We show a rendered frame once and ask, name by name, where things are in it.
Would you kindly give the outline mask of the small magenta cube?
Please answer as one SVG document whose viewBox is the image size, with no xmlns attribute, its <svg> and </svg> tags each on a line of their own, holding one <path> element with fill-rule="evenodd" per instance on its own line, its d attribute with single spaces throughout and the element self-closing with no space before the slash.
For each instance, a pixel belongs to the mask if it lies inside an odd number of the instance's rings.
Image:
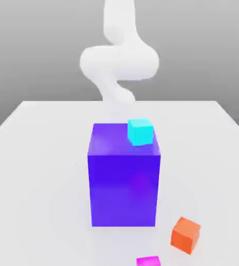
<svg viewBox="0 0 239 266">
<path fill-rule="evenodd" d="M 142 257 L 136 259 L 136 266 L 161 266 L 158 256 Z"/>
</svg>

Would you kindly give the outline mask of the large purple box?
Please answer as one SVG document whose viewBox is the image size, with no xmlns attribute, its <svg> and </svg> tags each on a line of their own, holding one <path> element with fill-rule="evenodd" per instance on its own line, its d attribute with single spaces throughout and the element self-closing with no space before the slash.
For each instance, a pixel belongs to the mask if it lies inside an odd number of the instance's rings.
<svg viewBox="0 0 239 266">
<path fill-rule="evenodd" d="M 127 124 L 95 123 L 87 159 L 92 226 L 155 226 L 161 164 L 156 138 L 133 146 Z"/>
</svg>

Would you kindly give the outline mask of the small cyan cube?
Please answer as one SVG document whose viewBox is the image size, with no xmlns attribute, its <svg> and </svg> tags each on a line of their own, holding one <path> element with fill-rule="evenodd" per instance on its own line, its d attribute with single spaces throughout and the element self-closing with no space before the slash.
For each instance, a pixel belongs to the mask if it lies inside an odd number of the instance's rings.
<svg viewBox="0 0 239 266">
<path fill-rule="evenodd" d="M 127 123 L 127 137 L 133 146 L 153 143 L 154 128 L 147 118 L 129 119 Z"/>
</svg>

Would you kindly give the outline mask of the small orange cube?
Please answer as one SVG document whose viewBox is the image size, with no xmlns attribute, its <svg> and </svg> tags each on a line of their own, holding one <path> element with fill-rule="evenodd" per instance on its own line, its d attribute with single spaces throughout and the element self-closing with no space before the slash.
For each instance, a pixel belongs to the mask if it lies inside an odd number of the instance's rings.
<svg viewBox="0 0 239 266">
<path fill-rule="evenodd" d="M 190 255 L 200 236 L 201 226 L 181 217 L 172 229 L 170 244 Z"/>
</svg>

